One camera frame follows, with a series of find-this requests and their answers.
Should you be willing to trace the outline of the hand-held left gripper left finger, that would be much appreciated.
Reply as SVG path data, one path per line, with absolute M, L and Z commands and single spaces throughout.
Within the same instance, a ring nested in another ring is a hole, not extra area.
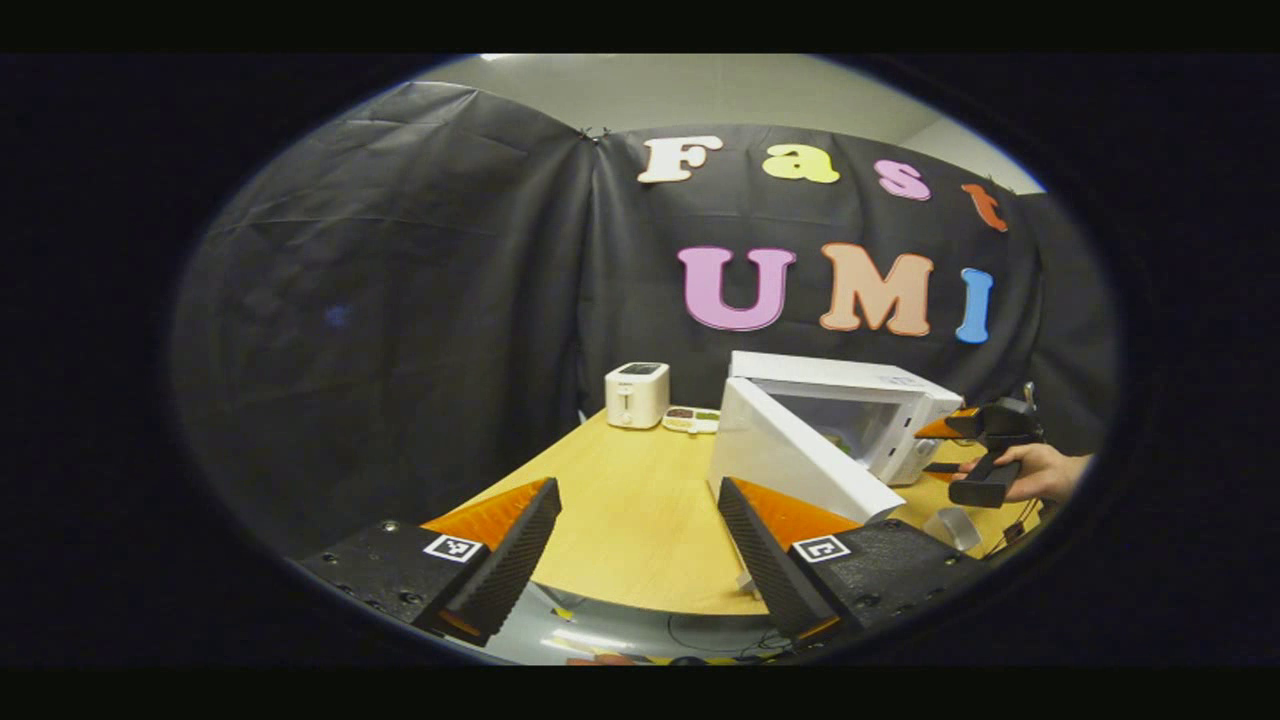
M 422 524 L 376 521 L 300 565 L 402 623 L 484 646 L 524 593 L 561 509 L 547 477 Z

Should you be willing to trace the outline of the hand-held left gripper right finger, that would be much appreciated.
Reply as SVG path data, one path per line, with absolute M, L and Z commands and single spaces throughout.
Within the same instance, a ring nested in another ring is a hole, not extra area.
M 795 646 L 902 623 L 988 569 L 897 519 L 860 524 L 737 477 L 722 479 L 718 510 L 772 623 Z

